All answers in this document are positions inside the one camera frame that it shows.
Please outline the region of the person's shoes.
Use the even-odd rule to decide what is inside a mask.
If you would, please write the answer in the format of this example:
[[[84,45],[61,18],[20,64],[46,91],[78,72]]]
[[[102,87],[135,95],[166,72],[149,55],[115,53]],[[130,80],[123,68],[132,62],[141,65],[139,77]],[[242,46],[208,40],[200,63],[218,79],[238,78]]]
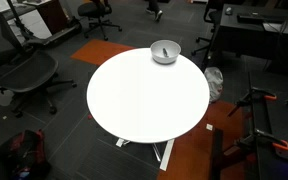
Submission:
[[[159,22],[161,19],[161,16],[163,14],[162,10],[159,10],[157,13],[151,10],[150,8],[146,8],[146,12],[150,15],[155,15],[154,21]]]

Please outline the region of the white plastic bag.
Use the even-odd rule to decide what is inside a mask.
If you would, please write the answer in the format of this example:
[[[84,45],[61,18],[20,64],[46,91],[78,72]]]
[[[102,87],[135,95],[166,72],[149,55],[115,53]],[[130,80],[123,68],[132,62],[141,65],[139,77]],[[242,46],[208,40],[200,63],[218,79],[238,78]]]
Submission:
[[[220,69],[217,67],[206,68],[204,75],[208,82],[210,91],[209,102],[213,103],[221,97],[224,83],[223,75]]]

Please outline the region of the white round bowl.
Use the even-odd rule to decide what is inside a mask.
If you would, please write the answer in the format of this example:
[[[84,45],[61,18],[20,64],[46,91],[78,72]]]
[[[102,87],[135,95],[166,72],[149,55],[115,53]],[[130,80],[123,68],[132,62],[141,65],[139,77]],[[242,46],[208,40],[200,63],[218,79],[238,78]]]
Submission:
[[[164,57],[163,48],[167,50],[169,57]],[[150,46],[153,59],[161,64],[170,64],[176,61],[181,53],[181,47],[171,40],[159,40]]]

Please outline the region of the black mesh office chair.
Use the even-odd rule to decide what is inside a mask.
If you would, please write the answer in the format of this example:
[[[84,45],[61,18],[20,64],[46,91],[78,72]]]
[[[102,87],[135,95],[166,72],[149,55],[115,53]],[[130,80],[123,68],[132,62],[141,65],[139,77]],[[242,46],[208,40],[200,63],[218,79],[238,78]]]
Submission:
[[[8,90],[14,93],[16,105],[12,112],[16,117],[22,116],[23,104],[36,93],[46,98],[50,114],[57,112],[48,88],[66,83],[77,86],[73,79],[54,81],[58,67],[59,62],[46,52],[26,50],[0,12],[0,92]]]

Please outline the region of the red and black backpack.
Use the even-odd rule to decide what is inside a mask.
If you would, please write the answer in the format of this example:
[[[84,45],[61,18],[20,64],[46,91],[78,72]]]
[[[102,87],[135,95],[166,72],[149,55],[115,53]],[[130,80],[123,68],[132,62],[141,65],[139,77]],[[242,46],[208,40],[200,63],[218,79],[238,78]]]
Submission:
[[[25,130],[0,146],[0,158],[10,180],[46,180],[51,165],[46,159],[44,139],[41,129]]]

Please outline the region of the black desk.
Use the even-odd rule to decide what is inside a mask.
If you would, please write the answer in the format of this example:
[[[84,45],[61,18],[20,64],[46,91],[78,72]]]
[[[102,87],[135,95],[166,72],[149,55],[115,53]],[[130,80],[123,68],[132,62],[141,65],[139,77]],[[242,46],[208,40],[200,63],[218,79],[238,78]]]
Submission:
[[[227,7],[233,9],[226,15]],[[239,23],[237,14],[261,17],[260,24]],[[272,70],[288,73],[288,10],[225,3],[221,8],[207,7],[207,21],[214,26],[208,57],[228,51],[272,61]]]

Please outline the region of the teal and silver pen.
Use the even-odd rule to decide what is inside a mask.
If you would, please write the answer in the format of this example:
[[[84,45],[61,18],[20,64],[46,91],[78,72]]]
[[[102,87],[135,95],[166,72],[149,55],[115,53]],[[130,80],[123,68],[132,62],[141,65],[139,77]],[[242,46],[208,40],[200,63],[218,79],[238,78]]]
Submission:
[[[163,48],[163,54],[164,54],[164,57],[169,57],[168,53],[167,53],[167,50],[165,48]]]

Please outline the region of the black workbench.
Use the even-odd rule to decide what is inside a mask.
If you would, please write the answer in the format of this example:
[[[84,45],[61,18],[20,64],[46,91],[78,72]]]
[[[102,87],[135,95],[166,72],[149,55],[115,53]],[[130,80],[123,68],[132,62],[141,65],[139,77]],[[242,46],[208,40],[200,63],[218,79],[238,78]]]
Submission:
[[[258,95],[252,97],[252,103],[248,105],[251,109],[247,118],[248,134],[257,128],[288,142],[288,77],[251,72],[248,74],[247,85],[247,92],[251,87],[257,87],[277,96],[274,101]],[[220,177],[222,170],[253,154],[258,180],[288,180],[288,151],[277,150],[269,143],[259,140],[256,140],[251,148],[246,148],[238,146],[237,140],[214,157],[212,174],[216,179]]]

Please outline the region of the orange handled bar clamp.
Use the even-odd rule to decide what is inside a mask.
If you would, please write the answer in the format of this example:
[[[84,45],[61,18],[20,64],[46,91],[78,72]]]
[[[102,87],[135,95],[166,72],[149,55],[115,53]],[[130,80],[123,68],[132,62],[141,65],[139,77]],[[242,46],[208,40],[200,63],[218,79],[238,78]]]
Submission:
[[[234,108],[228,113],[228,117],[231,117],[240,107],[250,105],[252,103],[252,97],[255,95],[258,95],[266,100],[274,101],[277,99],[277,96],[274,93],[257,87],[251,87],[248,92],[235,103]]]
[[[250,131],[248,135],[239,138],[236,141],[236,144],[238,146],[251,148],[256,140],[259,140],[260,142],[267,142],[277,150],[288,151],[288,142],[286,140],[279,139],[273,134],[257,128]]]

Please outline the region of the black keyboard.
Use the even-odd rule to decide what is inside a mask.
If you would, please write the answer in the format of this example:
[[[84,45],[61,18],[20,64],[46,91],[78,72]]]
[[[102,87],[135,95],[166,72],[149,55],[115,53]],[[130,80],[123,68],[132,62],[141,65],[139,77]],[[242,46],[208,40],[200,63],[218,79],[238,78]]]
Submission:
[[[244,13],[237,14],[237,21],[239,23],[247,23],[247,24],[260,24],[264,22],[264,20],[257,15],[244,14]]]

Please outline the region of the white round table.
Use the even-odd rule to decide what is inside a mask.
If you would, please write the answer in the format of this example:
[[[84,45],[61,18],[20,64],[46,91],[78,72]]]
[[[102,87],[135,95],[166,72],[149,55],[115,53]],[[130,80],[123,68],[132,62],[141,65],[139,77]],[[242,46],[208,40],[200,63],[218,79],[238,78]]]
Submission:
[[[168,65],[155,62],[148,48],[119,53],[92,75],[86,93],[92,117],[117,138],[153,147],[165,143],[155,156],[167,168],[176,138],[194,128],[209,106],[209,86],[202,71],[180,55]]]

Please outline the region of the grey computer mouse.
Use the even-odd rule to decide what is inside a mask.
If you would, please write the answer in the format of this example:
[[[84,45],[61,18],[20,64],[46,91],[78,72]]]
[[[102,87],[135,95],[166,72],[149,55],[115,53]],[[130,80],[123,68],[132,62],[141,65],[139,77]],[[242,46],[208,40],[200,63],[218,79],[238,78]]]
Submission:
[[[233,14],[233,9],[231,7],[227,7],[225,10],[226,15],[232,15]]]

